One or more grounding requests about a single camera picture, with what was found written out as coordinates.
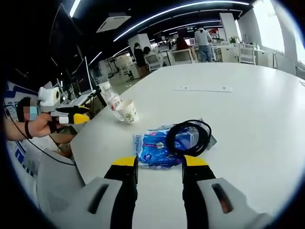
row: black cable wire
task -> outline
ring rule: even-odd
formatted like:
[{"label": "black cable wire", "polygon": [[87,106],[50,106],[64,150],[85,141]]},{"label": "black cable wire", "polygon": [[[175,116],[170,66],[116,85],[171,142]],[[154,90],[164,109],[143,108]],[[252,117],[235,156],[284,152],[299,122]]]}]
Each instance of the black cable wire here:
[{"label": "black cable wire", "polygon": [[65,165],[70,165],[70,166],[76,166],[76,164],[70,164],[70,163],[66,163],[66,162],[63,162],[63,161],[60,161],[60,160],[57,160],[56,158],[52,157],[51,155],[47,154],[46,152],[44,152],[42,149],[40,149],[38,146],[36,146],[33,142],[31,142],[27,137],[26,135],[19,129],[19,127],[16,125],[16,123],[13,121],[13,118],[11,117],[10,113],[9,113],[9,117],[11,119],[11,121],[14,123],[14,125],[16,126],[16,128],[19,130],[19,132],[25,137],[25,139],[27,139],[33,146],[35,146],[37,149],[39,149],[42,153],[44,153],[45,155],[49,156],[50,158],[52,158],[53,160],[57,161],[57,162],[60,162],[60,163],[63,163]]},{"label": "black cable wire", "polygon": [[[207,132],[204,128],[202,128],[198,124],[195,124],[194,122],[199,122],[204,124],[205,126],[208,127],[209,132]],[[176,135],[179,134],[182,129],[186,129],[190,127],[193,127],[198,131],[198,142],[196,143],[195,146],[189,149],[186,150],[177,149],[175,146]],[[168,150],[173,154],[176,153],[179,156],[183,156],[183,155],[198,156],[208,146],[210,142],[211,134],[212,134],[211,127],[207,123],[201,120],[188,120],[183,123],[174,125],[167,133],[165,143]]]}]

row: ceiling light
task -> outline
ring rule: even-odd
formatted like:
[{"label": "ceiling light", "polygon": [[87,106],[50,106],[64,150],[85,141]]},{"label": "ceiling light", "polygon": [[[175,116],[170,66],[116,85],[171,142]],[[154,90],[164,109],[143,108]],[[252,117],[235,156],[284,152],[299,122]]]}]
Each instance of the ceiling light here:
[{"label": "ceiling light", "polygon": [[112,57],[115,57],[117,54],[119,54],[120,52],[124,51],[125,49],[128,49],[130,46],[127,46],[126,48],[122,49],[121,51],[117,52],[115,55],[113,55]]},{"label": "ceiling light", "polygon": [[249,5],[249,3],[247,2],[241,2],[241,1],[226,1],[226,0],[213,0],[213,1],[201,1],[201,2],[195,2],[195,3],[190,3],[190,4],[186,4],[186,5],[182,5],[182,6],[178,6],[178,7],[175,7],[175,8],[171,8],[169,10],[166,10],[166,11],[163,11],[161,13],[158,13],[158,14],[155,14],[153,16],[151,16],[150,18],[147,18],[141,22],[139,22],[138,24],[130,27],[128,30],[126,30],[125,32],[123,32],[122,34],[120,34],[118,37],[116,37],[113,41],[116,42],[118,39],[120,39],[122,36],[124,36],[125,34],[127,34],[128,32],[130,32],[131,30],[135,29],[136,27],[138,27],[139,25],[142,25],[143,23],[153,19],[153,18],[156,18],[162,14],[165,14],[165,13],[169,13],[171,11],[174,11],[174,10],[178,10],[178,9],[181,9],[181,8],[185,8],[185,7],[189,7],[189,6],[195,6],[195,5],[201,5],[201,4],[213,4],[213,3],[234,3],[234,4],[241,4],[241,5]]},{"label": "ceiling light", "polygon": [[71,8],[71,10],[70,10],[70,17],[73,18],[73,15],[74,15],[74,13],[75,13],[75,11],[76,11],[78,5],[80,4],[80,2],[81,2],[81,0],[75,0],[75,1],[74,1],[73,6],[72,6],[72,8]]},{"label": "ceiling light", "polygon": [[177,29],[177,28],[180,28],[180,27],[185,27],[185,26],[188,26],[188,25],[196,25],[196,24],[210,23],[210,22],[221,22],[221,20],[195,22],[195,23],[191,23],[191,24],[177,26],[177,27],[174,27],[174,28],[171,28],[171,29],[168,29],[168,30],[174,30],[174,29]]},{"label": "ceiling light", "polygon": [[216,27],[223,27],[223,26],[222,25],[204,26],[204,28],[216,28]]},{"label": "ceiling light", "polygon": [[101,55],[101,53],[102,53],[102,52],[100,52],[99,54],[97,54],[96,57],[94,57],[94,59],[89,63],[89,65],[90,65],[96,58],[98,58],[98,56]]}]

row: ceiling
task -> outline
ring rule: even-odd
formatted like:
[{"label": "ceiling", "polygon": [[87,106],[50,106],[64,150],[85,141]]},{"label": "ceiling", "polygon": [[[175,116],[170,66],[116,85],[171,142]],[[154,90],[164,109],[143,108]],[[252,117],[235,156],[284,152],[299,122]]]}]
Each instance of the ceiling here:
[{"label": "ceiling", "polygon": [[[113,40],[133,25],[162,11],[192,2],[187,0],[81,0],[73,21],[82,33],[81,51],[87,56],[88,61],[102,52],[95,60],[98,62],[125,48],[128,39],[139,32],[147,33],[152,39],[154,34],[176,26],[199,21],[220,20],[219,12],[226,12],[226,10],[233,10],[231,12],[234,18],[238,19],[252,8],[251,4],[254,0],[243,2],[248,2],[250,5],[213,3],[174,10],[141,24],[116,42]],[[60,3],[69,12],[74,0],[45,0],[43,4],[41,1],[20,1],[18,5],[14,3],[14,14],[11,14],[12,23],[9,29],[12,59],[9,63],[9,79],[11,81],[37,89],[50,79],[56,79],[63,72],[61,66],[57,67],[51,61],[48,42],[54,16]],[[96,33],[107,18],[107,14],[116,12],[124,12],[131,18],[115,30]],[[219,25],[219,22],[204,25]],[[16,69],[27,76],[22,76]]]}]

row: white table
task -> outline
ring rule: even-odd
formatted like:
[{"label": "white table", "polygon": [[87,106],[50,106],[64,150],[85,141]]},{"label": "white table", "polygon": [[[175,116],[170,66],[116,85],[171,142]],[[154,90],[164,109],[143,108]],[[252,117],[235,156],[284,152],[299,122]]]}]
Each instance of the white table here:
[{"label": "white table", "polygon": [[[199,157],[216,177],[240,189],[257,212],[276,215],[289,201],[304,170],[305,88],[282,71],[240,63],[163,67],[121,96],[133,99],[135,125],[103,109],[72,140],[86,184],[103,177],[111,163],[133,155],[132,133],[202,117],[218,143]],[[179,86],[229,86],[232,93],[181,92]],[[133,228],[186,228],[181,167],[139,169]]]}]

